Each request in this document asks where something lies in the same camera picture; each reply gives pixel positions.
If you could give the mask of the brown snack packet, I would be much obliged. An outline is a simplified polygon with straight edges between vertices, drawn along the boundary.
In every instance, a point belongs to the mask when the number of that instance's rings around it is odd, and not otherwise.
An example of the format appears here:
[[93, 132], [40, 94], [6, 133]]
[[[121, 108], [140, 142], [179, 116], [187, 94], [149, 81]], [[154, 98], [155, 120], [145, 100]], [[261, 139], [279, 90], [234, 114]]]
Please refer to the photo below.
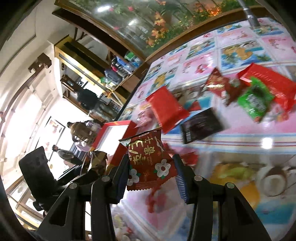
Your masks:
[[107, 153], [103, 151], [91, 152], [91, 159], [88, 172], [96, 172], [99, 176], [103, 176], [107, 167]]

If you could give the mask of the dark red flower snack packet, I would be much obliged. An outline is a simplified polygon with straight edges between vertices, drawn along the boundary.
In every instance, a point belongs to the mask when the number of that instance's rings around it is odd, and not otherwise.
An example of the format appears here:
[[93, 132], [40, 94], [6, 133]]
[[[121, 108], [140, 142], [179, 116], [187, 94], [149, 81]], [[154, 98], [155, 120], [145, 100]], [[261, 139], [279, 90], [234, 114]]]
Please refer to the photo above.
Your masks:
[[161, 136], [162, 130], [156, 128], [119, 141], [128, 150], [128, 191], [161, 186], [177, 176], [174, 160], [165, 150]]

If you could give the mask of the black snack packet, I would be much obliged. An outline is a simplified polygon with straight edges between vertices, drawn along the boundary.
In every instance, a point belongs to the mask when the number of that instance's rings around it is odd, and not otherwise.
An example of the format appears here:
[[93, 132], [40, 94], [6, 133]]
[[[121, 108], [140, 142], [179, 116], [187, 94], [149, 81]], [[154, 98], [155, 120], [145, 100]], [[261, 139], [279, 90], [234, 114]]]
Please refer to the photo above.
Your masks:
[[201, 111], [181, 124], [183, 143], [200, 141], [224, 130], [212, 108]]

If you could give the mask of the green snack packet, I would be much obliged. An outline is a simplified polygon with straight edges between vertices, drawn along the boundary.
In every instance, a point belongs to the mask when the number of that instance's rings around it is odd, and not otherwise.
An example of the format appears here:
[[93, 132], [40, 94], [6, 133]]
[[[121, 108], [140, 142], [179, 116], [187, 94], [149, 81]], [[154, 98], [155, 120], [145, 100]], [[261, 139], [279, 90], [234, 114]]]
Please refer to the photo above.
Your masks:
[[237, 103], [246, 113], [259, 123], [269, 110], [274, 95], [271, 94], [267, 86], [258, 78], [250, 77], [250, 87], [238, 97]]

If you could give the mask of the large red foil packet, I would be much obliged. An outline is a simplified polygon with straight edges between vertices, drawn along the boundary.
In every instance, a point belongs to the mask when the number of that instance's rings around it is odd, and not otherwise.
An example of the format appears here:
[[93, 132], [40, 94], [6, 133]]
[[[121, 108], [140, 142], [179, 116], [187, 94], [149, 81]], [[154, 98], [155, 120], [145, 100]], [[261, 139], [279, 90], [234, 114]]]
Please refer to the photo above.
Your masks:
[[275, 96], [275, 102], [286, 112], [291, 111], [295, 105], [295, 82], [280, 73], [252, 63], [238, 72], [237, 77], [249, 86], [252, 77], [259, 79]]

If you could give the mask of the red white heart snack packet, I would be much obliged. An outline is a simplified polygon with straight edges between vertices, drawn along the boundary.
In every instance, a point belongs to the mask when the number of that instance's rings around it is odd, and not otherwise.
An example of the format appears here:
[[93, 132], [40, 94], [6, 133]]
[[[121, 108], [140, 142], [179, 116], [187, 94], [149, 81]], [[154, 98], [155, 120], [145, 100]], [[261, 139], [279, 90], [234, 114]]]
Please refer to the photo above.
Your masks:
[[168, 154], [172, 157], [174, 155], [179, 155], [182, 162], [186, 166], [195, 167], [198, 162], [199, 155], [195, 151], [177, 151], [175, 149], [172, 149], [171, 146], [168, 143], [164, 144], [165, 150], [168, 152]]

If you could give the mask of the red gift box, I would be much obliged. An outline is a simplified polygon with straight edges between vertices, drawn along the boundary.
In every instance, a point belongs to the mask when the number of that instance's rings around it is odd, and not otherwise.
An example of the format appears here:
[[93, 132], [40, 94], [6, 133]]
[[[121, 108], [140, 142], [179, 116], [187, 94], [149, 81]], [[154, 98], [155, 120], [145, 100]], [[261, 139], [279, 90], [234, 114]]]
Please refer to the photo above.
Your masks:
[[137, 124], [131, 120], [105, 123], [99, 130], [90, 151], [107, 153], [111, 157], [107, 164], [118, 166], [127, 151], [127, 148], [120, 143], [120, 140], [136, 135], [137, 129]]

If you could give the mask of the person in brown jacket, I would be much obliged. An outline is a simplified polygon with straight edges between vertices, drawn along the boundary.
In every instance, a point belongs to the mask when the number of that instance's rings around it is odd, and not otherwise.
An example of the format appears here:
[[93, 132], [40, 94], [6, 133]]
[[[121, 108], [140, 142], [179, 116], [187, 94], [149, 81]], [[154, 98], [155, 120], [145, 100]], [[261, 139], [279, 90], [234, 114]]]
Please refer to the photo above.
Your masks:
[[67, 127], [70, 129], [73, 142], [86, 142], [87, 145], [91, 145], [95, 141], [96, 132], [86, 126], [85, 122], [67, 122]]

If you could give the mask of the person in dark jacket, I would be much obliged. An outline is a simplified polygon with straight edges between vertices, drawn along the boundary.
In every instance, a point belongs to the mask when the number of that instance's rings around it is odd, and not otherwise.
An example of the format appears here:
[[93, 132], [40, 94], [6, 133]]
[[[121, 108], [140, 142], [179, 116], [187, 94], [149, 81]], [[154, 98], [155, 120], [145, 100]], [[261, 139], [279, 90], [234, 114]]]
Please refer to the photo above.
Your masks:
[[93, 110], [97, 104], [97, 95], [88, 89], [80, 89], [77, 93], [77, 101], [86, 110]]

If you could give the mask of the floral plastic tablecloth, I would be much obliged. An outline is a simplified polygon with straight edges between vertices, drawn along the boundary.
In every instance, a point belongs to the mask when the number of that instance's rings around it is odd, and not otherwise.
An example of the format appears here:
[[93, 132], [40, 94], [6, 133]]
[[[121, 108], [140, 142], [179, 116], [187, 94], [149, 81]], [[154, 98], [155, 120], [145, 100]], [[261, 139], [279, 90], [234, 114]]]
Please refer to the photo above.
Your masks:
[[240, 21], [195, 37], [159, 57], [148, 70], [120, 116], [136, 121], [148, 108], [146, 97], [165, 85], [185, 107], [213, 109], [224, 130], [200, 141], [183, 143], [179, 126], [162, 141], [180, 154], [194, 153], [194, 171], [217, 184], [235, 183], [272, 240], [281, 240], [295, 222], [295, 110], [273, 102], [256, 123], [237, 103], [225, 105], [202, 90], [211, 71], [234, 79], [256, 63], [295, 82], [295, 41], [283, 25], [260, 18], [253, 29]]

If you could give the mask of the silver flashlight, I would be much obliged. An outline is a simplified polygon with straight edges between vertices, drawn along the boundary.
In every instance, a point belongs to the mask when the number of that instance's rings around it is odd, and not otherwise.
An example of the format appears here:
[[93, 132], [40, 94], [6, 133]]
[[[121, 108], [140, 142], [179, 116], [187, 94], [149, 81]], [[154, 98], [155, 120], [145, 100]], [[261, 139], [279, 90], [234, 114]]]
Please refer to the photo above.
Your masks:
[[244, 0], [238, 0], [238, 3], [243, 8], [243, 11], [244, 11], [246, 18], [250, 24], [250, 27], [252, 27], [253, 29], [260, 28], [260, 23], [259, 23], [257, 17], [253, 14], [253, 12], [249, 8], [249, 6], [246, 5]]

